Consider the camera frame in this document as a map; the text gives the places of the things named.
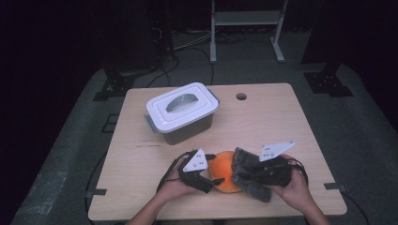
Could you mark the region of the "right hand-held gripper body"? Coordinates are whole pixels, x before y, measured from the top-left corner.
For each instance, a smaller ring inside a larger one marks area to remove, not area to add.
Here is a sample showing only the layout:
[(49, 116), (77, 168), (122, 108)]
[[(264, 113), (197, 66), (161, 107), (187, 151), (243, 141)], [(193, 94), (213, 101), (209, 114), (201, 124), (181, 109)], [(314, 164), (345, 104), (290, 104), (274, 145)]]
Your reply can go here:
[(286, 186), (290, 182), (290, 165), (282, 154), (294, 146), (294, 141), (264, 144), (260, 155), (260, 175), (263, 185)]

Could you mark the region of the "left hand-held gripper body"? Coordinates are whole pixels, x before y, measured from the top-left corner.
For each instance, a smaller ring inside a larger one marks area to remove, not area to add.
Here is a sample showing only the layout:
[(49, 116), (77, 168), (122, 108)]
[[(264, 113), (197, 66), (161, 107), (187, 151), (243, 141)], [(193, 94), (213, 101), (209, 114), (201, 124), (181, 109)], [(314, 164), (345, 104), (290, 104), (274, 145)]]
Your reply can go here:
[(212, 181), (201, 175), (202, 171), (208, 169), (205, 154), (202, 148), (188, 152), (178, 167), (178, 173), (180, 180), (187, 186), (209, 193), (214, 187)]

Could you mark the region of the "orange plush toy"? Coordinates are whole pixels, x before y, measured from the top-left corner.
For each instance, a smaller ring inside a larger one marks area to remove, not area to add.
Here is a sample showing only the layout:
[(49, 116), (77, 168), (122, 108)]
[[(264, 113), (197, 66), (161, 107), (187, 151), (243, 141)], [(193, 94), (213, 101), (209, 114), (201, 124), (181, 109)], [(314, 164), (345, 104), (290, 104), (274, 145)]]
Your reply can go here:
[(222, 179), (223, 181), (216, 186), (216, 189), (223, 193), (240, 192), (240, 188), (232, 181), (232, 162), (234, 158), (233, 151), (223, 151), (208, 162), (209, 177), (214, 179)]

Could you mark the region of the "grey fluffy cloth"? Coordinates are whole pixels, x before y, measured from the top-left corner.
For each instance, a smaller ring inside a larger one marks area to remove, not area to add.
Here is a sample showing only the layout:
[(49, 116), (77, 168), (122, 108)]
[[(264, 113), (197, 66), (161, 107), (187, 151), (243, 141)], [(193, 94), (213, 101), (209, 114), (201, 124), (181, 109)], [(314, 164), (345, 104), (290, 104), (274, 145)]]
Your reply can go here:
[(243, 192), (263, 203), (268, 203), (271, 190), (251, 178), (253, 174), (251, 169), (259, 165), (259, 156), (237, 147), (232, 161), (232, 181)]

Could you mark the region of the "translucent grey storage box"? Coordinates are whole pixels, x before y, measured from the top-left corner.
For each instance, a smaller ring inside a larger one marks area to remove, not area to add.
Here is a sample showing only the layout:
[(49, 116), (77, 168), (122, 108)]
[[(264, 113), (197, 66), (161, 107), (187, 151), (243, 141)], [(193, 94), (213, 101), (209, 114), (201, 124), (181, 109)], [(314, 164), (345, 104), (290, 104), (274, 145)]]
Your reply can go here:
[(189, 138), (207, 130), (212, 125), (213, 114), (205, 117), (197, 122), (194, 122), (191, 125), (188, 125), (184, 128), (180, 128), (176, 131), (172, 131), (171, 133), (163, 134), (164, 140), (171, 145), (175, 145), (178, 143), (182, 143)]

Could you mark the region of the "person's right hand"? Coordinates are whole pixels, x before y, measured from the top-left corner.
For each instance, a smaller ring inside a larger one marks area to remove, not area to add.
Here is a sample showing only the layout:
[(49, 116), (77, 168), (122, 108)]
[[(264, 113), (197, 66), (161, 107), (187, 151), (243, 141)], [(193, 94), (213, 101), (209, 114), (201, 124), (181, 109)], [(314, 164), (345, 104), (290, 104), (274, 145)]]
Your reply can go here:
[(289, 206), (304, 213), (314, 206), (314, 199), (308, 189), (304, 175), (295, 167), (297, 162), (292, 161), (291, 181), (286, 187), (269, 186)]

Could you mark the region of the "person's left hand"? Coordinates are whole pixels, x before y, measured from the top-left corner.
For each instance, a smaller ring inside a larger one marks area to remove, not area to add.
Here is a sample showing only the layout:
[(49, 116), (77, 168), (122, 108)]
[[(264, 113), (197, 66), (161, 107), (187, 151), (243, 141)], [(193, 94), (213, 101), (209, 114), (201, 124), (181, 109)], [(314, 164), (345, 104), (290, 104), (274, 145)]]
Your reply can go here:
[(197, 192), (196, 188), (189, 187), (180, 180), (178, 167), (181, 163), (182, 159), (168, 173), (165, 181), (161, 185), (161, 188), (157, 191), (157, 193), (160, 194), (166, 202)]

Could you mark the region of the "black stand base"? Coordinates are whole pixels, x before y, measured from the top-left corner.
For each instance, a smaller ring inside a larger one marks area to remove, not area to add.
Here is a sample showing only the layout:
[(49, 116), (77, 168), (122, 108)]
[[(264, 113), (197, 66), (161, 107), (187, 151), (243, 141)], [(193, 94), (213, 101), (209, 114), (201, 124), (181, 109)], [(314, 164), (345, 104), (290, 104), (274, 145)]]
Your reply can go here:
[(341, 63), (330, 61), (320, 71), (305, 72), (304, 77), (314, 94), (328, 94), (332, 98), (352, 97), (350, 89), (337, 77)]
[(133, 87), (135, 80), (154, 72), (156, 66), (137, 66), (127, 61), (102, 60), (106, 80), (96, 93), (94, 101), (106, 101), (109, 98), (124, 97)]

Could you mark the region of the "white metal stand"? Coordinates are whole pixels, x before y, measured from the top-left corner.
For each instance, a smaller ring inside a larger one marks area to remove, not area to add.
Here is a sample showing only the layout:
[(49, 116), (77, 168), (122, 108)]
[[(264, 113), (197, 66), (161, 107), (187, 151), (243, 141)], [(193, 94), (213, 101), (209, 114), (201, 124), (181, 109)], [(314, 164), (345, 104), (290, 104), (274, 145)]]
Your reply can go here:
[(248, 26), (248, 25), (275, 25), (276, 31), (270, 42), (277, 61), (285, 61), (279, 45), (279, 39), (283, 28), (284, 17), (289, 0), (283, 0), (279, 10), (256, 10), (256, 11), (217, 11), (216, 0), (211, 0), (210, 18), (210, 44), (209, 61), (217, 62), (216, 28), (221, 26)]

